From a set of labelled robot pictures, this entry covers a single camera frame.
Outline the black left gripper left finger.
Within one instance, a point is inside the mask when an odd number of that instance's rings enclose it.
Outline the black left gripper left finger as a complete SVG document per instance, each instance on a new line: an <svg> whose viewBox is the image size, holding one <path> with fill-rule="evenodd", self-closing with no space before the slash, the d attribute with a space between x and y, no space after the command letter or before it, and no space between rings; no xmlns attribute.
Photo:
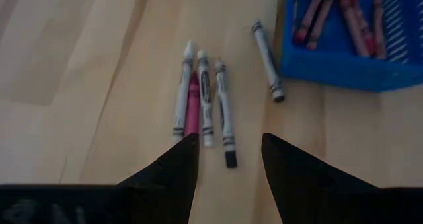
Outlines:
<svg viewBox="0 0 423 224"><path fill-rule="evenodd" d="M188 224L199 168L192 133L118 185L126 189L117 224Z"/></svg>

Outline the white-wrapped black crayon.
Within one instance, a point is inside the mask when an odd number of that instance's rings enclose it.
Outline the white-wrapped black crayon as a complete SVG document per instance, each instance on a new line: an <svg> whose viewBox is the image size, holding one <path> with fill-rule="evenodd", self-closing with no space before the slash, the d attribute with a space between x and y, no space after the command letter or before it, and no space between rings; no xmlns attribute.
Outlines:
<svg viewBox="0 0 423 224"><path fill-rule="evenodd" d="M218 59L215 63L217 95L221 110L221 127L225 162L227 168L237 168L235 136L232 128L231 107L229 102L229 86L226 65Z"/></svg>
<svg viewBox="0 0 423 224"><path fill-rule="evenodd" d="M285 100L285 94L283 92L280 78L276 73L274 58L268 45L263 25L259 20L255 20L252 26L252 33L256 38L256 42L262 56L264 68L268 77L272 100L274 102L282 102Z"/></svg>

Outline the magenta paper-wrapped crayon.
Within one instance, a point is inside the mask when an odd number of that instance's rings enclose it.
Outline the magenta paper-wrapped crayon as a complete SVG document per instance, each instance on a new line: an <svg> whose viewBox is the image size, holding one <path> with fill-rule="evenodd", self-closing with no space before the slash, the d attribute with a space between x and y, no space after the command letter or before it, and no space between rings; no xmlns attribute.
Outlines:
<svg viewBox="0 0 423 224"><path fill-rule="evenodd" d="M184 136L191 133L198 133L200 116L200 84L197 71L192 73L188 88L188 102L186 109L186 120Z"/></svg>

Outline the white paper-wrapped crayon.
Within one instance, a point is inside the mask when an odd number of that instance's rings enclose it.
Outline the white paper-wrapped crayon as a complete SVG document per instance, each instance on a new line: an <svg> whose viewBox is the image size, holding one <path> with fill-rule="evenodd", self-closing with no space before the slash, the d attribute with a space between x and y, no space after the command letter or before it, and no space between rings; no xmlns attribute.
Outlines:
<svg viewBox="0 0 423 224"><path fill-rule="evenodd" d="M202 109L202 135L204 145L212 147L214 145L214 128L212 115L212 92L210 85L210 72L208 55L204 50L197 53L198 78L200 81L200 104Z"/></svg>
<svg viewBox="0 0 423 224"><path fill-rule="evenodd" d="M174 125L173 125L173 141L178 143L184 137L184 128L186 120L186 109L188 103L188 89L192 68L194 64L194 45L191 40L188 41L184 51L184 59L182 61L182 76L178 88L178 96L176 101Z"/></svg>

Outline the blue plastic basket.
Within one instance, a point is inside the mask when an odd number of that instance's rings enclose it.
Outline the blue plastic basket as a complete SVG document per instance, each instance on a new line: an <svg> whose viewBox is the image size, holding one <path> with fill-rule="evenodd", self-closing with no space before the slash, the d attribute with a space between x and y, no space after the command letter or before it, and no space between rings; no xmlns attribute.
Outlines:
<svg viewBox="0 0 423 224"><path fill-rule="evenodd" d="M373 22L374 1L358 0L368 22ZM423 83L423 0L383 0L385 59L357 55L338 0L328 12L316 49L297 43L293 31L310 2L285 0L282 75L369 91Z"/></svg>

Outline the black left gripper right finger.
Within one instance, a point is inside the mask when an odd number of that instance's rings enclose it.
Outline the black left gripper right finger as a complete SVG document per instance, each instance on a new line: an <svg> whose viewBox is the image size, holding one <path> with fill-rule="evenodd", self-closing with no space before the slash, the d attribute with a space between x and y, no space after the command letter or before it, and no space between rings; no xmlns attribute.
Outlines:
<svg viewBox="0 0 423 224"><path fill-rule="evenodd" d="M262 135L261 152L283 224L351 224L349 195L377 189L271 133Z"/></svg>

